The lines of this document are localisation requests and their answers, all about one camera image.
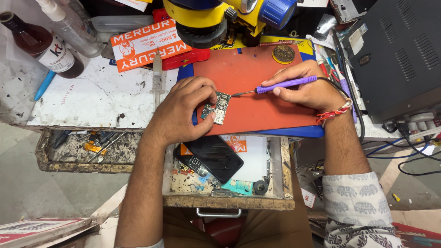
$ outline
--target mobile phone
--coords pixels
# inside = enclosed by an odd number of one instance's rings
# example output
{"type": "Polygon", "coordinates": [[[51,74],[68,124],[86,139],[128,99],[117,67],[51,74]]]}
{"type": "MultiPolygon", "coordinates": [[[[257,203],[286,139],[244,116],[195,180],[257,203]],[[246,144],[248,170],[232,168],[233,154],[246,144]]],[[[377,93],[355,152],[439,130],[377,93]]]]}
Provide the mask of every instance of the mobile phone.
{"type": "Polygon", "coordinates": [[[225,184],[243,166],[243,160],[218,135],[183,143],[208,171],[225,184]]]}
{"type": "Polygon", "coordinates": [[[194,155],[181,155],[181,144],[175,148],[173,156],[201,177],[205,177],[209,173],[205,166],[194,155]]]}

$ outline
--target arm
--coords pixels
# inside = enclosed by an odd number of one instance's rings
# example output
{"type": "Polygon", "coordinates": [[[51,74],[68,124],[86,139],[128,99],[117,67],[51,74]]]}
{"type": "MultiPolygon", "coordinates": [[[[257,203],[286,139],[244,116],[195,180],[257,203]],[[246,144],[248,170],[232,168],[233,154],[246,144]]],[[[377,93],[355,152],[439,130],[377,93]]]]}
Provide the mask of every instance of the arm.
{"type": "Polygon", "coordinates": [[[161,241],[165,148],[195,140],[212,128],[214,113],[196,126],[191,121],[193,110],[207,98],[217,101],[213,81],[190,77],[177,82],[159,105],[138,144],[116,229],[116,247],[145,247],[161,241]]]}
{"type": "MultiPolygon", "coordinates": [[[[325,77],[313,60],[278,71],[263,86],[287,79],[316,75],[325,77]]],[[[327,81],[304,84],[298,90],[275,88],[284,101],[300,103],[320,113],[341,108],[343,96],[327,81]]],[[[325,123],[324,204],[328,214],[325,247],[398,247],[392,217],[377,175],[359,143],[351,112],[325,123]]]]}

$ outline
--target open drawer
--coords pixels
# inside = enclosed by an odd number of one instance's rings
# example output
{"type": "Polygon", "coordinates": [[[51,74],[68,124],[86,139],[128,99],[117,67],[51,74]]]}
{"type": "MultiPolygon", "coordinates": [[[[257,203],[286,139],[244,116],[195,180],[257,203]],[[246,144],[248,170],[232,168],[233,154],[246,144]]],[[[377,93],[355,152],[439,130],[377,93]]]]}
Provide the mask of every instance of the open drawer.
{"type": "MultiPolygon", "coordinates": [[[[132,172],[136,148],[142,133],[127,133],[109,147],[105,156],[99,156],[99,159],[96,158],[94,162],[87,163],[94,153],[82,149],[85,141],[75,135],[70,135],[59,148],[52,148],[61,132],[61,130],[43,131],[35,151],[40,170],[74,173],[132,172]]],[[[268,137],[267,139],[271,143],[271,164],[268,191],[264,195],[232,193],[230,196],[213,197],[211,196],[212,185],[206,185],[202,190],[195,190],[190,185],[192,185],[192,180],[197,180],[197,175],[183,175],[173,171],[177,161],[172,154],[175,145],[170,145],[164,159],[162,185],[164,206],[293,210],[295,203],[292,193],[288,138],[268,137]]]]}

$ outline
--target shirt sleeve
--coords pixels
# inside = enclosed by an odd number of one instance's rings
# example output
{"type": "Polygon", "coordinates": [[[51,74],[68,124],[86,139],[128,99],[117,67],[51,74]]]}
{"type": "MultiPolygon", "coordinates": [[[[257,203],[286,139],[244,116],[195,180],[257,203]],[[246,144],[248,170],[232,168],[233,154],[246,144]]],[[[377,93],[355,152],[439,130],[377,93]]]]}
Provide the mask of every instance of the shirt sleeve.
{"type": "Polygon", "coordinates": [[[161,239],[159,242],[157,242],[156,244],[151,245],[151,246],[137,247],[137,248],[164,248],[164,240],[161,239]]]}
{"type": "Polygon", "coordinates": [[[323,177],[327,248],[402,248],[375,172],[323,177]]]}

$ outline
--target person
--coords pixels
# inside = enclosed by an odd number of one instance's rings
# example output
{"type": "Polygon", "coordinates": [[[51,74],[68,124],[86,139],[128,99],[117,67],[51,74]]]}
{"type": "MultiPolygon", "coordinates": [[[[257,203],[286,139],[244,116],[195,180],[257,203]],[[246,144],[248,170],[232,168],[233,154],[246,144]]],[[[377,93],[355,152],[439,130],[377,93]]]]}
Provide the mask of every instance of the person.
{"type": "MultiPolygon", "coordinates": [[[[317,62],[307,60],[279,70],[262,85],[313,75],[325,77],[317,62]]],[[[165,148],[195,140],[212,128],[214,113],[196,126],[191,115],[207,98],[216,103],[216,90],[208,78],[182,79],[158,107],[138,145],[120,212],[116,247],[221,247],[210,235],[191,225],[180,208],[162,207],[165,148]]],[[[273,93],[320,113],[340,109],[347,102],[324,80],[300,85],[298,90],[277,87],[273,93]]],[[[324,246],[402,248],[391,225],[385,195],[358,141],[351,111],[327,119],[324,128],[323,187],[328,215],[324,246]]],[[[295,181],[293,188],[299,188],[295,181]]],[[[250,210],[236,247],[313,247],[306,208],[302,198],[295,200],[294,211],[250,210]]]]}

